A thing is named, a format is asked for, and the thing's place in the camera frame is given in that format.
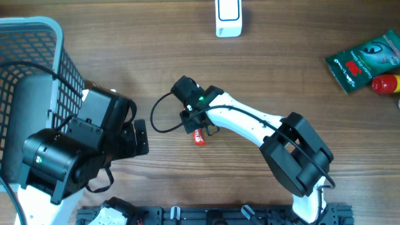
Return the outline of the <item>red tube package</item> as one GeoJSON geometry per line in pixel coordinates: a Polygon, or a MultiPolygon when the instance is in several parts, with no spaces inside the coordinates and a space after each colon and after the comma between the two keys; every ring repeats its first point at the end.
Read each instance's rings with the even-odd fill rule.
{"type": "Polygon", "coordinates": [[[196,129],[195,131],[193,131],[192,136],[193,136],[195,145],[197,145],[197,146],[205,146],[206,145],[206,142],[201,133],[201,129],[196,129]]]}

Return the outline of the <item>green glove package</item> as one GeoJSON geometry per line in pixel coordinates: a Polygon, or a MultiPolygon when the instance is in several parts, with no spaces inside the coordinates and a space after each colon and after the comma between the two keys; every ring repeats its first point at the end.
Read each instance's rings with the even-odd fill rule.
{"type": "Polygon", "coordinates": [[[333,77],[350,94],[378,75],[399,67],[399,35],[394,30],[325,59],[333,77]]]}

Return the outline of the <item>red sauce bottle green cap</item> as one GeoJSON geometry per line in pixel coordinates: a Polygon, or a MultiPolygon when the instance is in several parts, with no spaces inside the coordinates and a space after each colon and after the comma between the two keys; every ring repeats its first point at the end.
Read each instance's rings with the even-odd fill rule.
{"type": "Polygon", "coordinates": [[[383,74],[372,80],[372,90],[378,94],[399,92],[399,75],[383,74]]]}

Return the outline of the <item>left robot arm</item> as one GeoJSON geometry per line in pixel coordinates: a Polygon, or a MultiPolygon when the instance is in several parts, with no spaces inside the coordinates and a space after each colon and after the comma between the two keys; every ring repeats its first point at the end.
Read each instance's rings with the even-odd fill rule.
{"type": "Polygon", "coordinates": [[[67,224],[88,183],[112,161],[149,152],[146,125],[132,99],[107,89],[84,90],[77,114],[22,145],[16,224],[67,224]]]}

